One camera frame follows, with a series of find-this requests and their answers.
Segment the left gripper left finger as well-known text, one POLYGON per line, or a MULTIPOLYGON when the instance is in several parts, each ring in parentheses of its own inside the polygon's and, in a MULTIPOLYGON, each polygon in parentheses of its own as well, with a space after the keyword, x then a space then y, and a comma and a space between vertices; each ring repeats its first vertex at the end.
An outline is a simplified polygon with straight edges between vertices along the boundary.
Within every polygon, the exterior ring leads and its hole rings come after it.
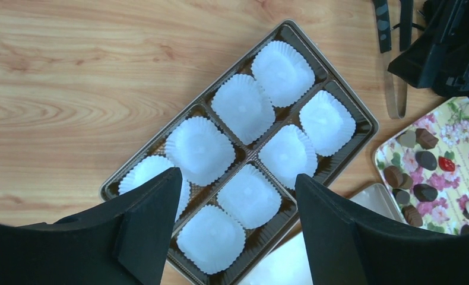
POLYGON ((0 284, 159 284, 181 185, 171 167, 55 223, 0 224, 0 284))

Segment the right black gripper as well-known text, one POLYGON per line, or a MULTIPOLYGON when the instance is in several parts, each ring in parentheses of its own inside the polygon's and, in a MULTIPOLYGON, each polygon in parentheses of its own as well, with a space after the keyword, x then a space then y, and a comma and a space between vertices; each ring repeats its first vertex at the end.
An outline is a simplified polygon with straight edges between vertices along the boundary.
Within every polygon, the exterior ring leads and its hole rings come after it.
POLYGON ((433 15, 422 35, 388 66, 414 88, 469 96, 469 1, 426 1, 433 15))

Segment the dark oval chocolate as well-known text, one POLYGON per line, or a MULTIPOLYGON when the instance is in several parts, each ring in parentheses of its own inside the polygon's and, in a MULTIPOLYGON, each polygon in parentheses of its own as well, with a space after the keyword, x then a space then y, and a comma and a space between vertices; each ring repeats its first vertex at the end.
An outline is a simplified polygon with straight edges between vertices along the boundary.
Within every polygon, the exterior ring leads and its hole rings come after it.
POLYGON ((430 171, 436 170, 438 166, 437 158, 429 151, 418 151, 415 154, 415 160, 420 167, 430 171))

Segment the brown rectangular chocolate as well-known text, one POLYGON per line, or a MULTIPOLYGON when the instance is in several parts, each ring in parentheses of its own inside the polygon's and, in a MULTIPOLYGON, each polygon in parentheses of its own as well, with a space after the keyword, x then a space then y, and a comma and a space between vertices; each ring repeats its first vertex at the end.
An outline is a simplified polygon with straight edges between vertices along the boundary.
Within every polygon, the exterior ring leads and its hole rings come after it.
POLYGON ((422 149, 430 150, 436 147, 439 139, 431 134, 427 129, 417 128, 415 130, 416 143, 418 143, 422 149))

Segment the round brown chocolate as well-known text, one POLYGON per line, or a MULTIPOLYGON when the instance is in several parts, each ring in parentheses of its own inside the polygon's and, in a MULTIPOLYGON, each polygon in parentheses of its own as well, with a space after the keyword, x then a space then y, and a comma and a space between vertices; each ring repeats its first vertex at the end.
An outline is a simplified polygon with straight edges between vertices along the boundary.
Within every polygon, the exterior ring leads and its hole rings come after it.
POLYGON ((403 183, 403 173, 396 166, 388 166, 383 170, 384 178, 393 188, 399 188, 403 183))

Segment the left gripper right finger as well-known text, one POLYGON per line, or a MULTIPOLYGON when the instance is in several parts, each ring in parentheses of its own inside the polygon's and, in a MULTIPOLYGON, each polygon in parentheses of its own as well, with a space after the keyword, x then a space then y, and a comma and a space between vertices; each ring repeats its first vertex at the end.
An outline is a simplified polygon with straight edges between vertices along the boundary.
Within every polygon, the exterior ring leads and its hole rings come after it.
POLYGON ((400 223, 306 174, 295 188, 314 284, 469 284, 469 233, 400 223))

